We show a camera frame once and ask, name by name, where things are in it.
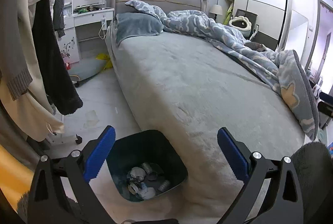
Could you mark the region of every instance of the white wardrobe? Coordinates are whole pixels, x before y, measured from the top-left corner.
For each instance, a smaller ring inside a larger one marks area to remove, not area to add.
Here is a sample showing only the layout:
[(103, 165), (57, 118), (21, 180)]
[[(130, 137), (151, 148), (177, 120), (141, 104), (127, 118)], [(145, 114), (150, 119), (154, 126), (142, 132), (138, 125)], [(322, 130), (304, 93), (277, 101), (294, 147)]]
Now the white wardrobe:
[(281, 50), (289, 31), (291, 5), (292, 0), (234, 0), (232, 16), (238, 9), (257, 14), (259, 30), (252, 41)]

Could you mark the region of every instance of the white lamp shade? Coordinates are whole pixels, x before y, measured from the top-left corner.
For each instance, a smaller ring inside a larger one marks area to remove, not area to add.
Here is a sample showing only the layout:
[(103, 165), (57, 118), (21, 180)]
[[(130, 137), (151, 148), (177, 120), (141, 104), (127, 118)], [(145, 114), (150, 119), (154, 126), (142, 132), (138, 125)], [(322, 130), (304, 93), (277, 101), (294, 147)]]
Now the white lamp shade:
[(223, 10), (221, 5), (214, 4), (209, 11), (212, 14), (223, 15)]

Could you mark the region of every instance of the power strip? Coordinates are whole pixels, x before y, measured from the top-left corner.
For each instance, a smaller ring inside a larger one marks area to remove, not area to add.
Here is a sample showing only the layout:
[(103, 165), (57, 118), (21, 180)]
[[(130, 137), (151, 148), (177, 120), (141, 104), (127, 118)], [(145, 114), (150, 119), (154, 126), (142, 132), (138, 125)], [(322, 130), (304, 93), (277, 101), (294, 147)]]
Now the power strip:
[(101, 19), (101, 22), (102, 22), (102, 30), (106, 31), (108, 29), (108, 26), (106, 25), (106, 18), (103, 17)]

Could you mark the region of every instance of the star pattern on blanket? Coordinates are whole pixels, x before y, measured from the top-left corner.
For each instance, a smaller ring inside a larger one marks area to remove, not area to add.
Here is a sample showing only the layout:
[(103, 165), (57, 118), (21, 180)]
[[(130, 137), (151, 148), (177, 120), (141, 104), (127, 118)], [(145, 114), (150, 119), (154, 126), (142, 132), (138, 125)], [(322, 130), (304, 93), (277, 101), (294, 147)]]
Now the star pattern on blanket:
[(294, 108), (298, 106), (298, 99), (294, 95), (295, 92), (295, 84), (290, 83), (288, 87), (281, 87), (281, 95), (283, 100), (286, 102), (289, 108)]

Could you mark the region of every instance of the doorway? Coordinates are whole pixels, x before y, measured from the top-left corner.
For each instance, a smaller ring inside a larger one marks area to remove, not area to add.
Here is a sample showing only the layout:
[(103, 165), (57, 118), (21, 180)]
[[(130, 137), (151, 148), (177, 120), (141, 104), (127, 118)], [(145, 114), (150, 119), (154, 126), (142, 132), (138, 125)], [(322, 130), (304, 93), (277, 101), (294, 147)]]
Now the doorway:
[(317, 26), (311, 53), (305, 69), (310, 80), (329, 93), (333, 85), (333, 8), (318, 0)]

